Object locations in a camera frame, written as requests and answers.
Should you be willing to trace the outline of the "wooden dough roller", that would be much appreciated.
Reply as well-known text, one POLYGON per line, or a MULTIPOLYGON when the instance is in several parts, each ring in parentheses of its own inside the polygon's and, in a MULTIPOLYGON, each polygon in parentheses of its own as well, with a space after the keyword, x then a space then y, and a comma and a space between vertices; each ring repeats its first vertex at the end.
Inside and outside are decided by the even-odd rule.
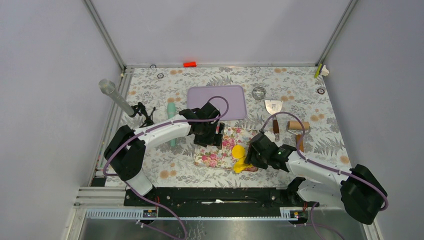
POLYGON ((287 122, 286 130, 294 135, 295 143, 298 145, 298 149, 304 152, 304 140, 301 139, 303 133, 301 124, 296 120, 290 120, 287 122))

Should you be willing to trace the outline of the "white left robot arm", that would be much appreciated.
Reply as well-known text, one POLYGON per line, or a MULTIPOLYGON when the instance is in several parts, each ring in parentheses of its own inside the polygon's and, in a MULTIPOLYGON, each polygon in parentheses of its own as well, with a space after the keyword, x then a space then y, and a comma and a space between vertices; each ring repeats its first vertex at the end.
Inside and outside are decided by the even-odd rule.
POLYGON ((112 167, 115 175, 136 192, 136 199, 144 206, 155 200, 154 185, 143 171, 143 161, 148 150, 175 140, 194 135, 194 144, 207 147, 221 147, 224 123, 220 118, 226 115, 212 103, 201 108, 184 109, 174 117, 150 126, 132 129, 120 127, 106 147, 103 172, 112 167))

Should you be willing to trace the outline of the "metal spatula wooden handle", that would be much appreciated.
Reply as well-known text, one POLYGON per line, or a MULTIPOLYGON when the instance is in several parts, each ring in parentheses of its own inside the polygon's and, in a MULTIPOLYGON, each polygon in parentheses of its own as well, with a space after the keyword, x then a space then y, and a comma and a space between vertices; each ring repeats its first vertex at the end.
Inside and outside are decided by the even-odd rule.
POLYGON ((280 128, 276 113, 280 112, 283 108, 283 101, 276 99, 266 99, 264 101, 267 112, 271 115, 272 131, 274 133, 275 141, 280 140, 280 128))

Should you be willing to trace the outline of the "yellow dough piece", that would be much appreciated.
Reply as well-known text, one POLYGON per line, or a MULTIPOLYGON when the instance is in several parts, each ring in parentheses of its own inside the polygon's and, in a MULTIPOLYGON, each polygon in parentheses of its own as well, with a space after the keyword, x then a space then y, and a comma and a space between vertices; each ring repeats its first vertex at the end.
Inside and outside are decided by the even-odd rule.
POLYGON ((233 170, 235 173, 239 174, 246 169, 254 167, 252 164, 246 163, 246 157, 239 158, 237 162, 233 165, 233 170))

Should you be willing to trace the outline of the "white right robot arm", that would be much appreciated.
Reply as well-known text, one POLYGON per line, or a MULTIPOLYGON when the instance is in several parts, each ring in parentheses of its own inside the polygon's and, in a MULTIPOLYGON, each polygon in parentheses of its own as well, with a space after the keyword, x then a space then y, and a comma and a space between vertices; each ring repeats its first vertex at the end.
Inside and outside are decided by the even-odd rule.
POLYGON ((260 169, 272 167, 296 176, 287 191, 287 201, 299 206, 304 201, 345 210, 356 221, 370 225, 388 208, 388 194, 364 165, 354 168, 312 160, 294 146, 277 146, 265 134, 250 141, 245 161, 260 169))

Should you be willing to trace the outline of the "floral rectangular tray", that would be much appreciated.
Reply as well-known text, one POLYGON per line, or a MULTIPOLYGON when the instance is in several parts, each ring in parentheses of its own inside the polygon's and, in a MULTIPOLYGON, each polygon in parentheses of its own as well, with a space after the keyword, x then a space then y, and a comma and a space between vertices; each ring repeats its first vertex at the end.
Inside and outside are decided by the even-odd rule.
POLYGON ((247 154, 250 140, 259 132, 240 127, 226 127, 223 131, 222 146, 197 146, 194 152, 194 164, 198 167, 234 170, 239 161, 233 156, 233 148, 241 146, 247 154))

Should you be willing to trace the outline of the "round yellow dough wrapper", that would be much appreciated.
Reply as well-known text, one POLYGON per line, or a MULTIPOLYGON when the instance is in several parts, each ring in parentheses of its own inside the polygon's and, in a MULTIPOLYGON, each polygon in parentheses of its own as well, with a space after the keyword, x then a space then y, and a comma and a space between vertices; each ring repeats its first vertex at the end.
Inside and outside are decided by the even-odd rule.
POLYGON ((242 145, 237 144, 232 148, 231 154, 235 159, 242 159, 246 155, 246 150, 242 145))

